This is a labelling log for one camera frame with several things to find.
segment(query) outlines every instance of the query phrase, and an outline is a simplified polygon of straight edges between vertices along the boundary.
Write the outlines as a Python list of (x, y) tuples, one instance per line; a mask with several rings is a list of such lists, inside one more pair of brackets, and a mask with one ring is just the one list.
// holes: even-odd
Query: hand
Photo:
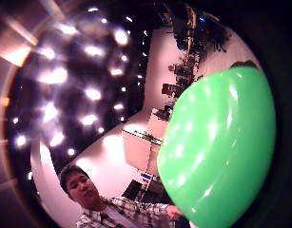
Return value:
[(171, 220), (178, 220), (182, 215), (180, 210), (174, 205), (168, 205), (165, 210)]

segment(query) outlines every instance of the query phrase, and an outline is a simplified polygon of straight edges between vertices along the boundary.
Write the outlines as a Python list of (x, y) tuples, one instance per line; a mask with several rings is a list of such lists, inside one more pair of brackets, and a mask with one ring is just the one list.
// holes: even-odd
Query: plaid shirt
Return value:
[[(103, 198), (102, 201), (106, 205), (110, 205), (115, 208), (121, 215), (125, 216), (132, 221), (140, 221), (143, 223), (143, 227), (146, 228), (174, 228), (175, 222), (171, 221), (166, 213), (165, 208), (167, 204), (161, 203), (144, 203), (133, 201), (124, 197), (118, 198)], [(108, 228), (124, 227), (121, 224), (117, 224), (113, 219), (109, 218), (103, 212), (92, 211), (83, 209), (84, 212), (79, 220), (76, 222), (78, 228)]]

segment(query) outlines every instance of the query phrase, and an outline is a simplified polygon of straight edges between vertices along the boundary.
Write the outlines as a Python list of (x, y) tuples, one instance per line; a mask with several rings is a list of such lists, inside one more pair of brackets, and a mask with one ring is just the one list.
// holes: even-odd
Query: black hair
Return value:
[(71, 173), (81, 173), (89, 178), (88, 174), (82, 168), (80, 168), (78, 165), (76, 165), (76, 164), (66, 165), (61, 170), (61, 172), (59, 174), (59, 181), (60, 181), (60, 185), (61, 185), (63, 191), (65, 191), (67, 194), (68, 194), (67, 178), (68, 178), (68, 175)]

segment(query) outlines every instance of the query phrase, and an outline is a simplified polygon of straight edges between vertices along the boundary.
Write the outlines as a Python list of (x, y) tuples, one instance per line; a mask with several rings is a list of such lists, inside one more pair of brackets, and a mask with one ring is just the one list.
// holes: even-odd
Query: dark ceiling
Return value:
[[(99, 10), (88, 10), (93, 7)], [(153, 7), (151, 2), (113, 1), (100, 7), (89, 1), (67, 12), (63, 24), (75, 26), (76, 33), (65, 34), (54, 24), (43, 29), (38, 44), (18, 68), (10, 85), (10, 105), (5, 114), (8, 121), (4, 127), (16, 174), (26, 175), (30, 171), (29, 140), (35, 136), (43, 138), (59, 172), (111, 128), (142, 109), (151, 31), (162, 24), (159, 11), (165, 11), (164, 6)], [(127, 37), (127, 44), (117, 43), (118, 29)], [(104, 54), (89, 55), (87, 46), (99, 47)], [(40, 53), (47, 48), (52, 58)], [(122, 72), (113, 75), (113, 69)], [(52, 81), (43, 83), (41, 77), (54, 70), (59, 71), (52, 73), (49, 78)], [(54, 83), (64, 74), (67, 75), (64, 82)], [(100, 92), (101, 98), (89, 98), (87, 89)], [(45, 115), (49, 114), (45, 113), (49, 107), (50, 112), (57, 114), (48, 120)], [(90, 123), (82, 124), (81, 119), (86, 115), (94, 115), (96, 120), (90, 117)], [(58, 133), (64, 139), (49, 146)], [(17, 144), (20, 136), (21, 140), (26, 139), (22, 145)], [(68, 155), (70, 148), (75, 151), (73, 156)]]

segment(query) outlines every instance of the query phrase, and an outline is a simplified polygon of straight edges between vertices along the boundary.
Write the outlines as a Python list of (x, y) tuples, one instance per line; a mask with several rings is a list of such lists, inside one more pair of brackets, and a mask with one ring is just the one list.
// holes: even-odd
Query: balloon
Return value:
[(262, 187), (276, 120), (265, 76), (233, 67), (181, 95), (157, 159), (165, 190), (199, 228), (233, 224)]

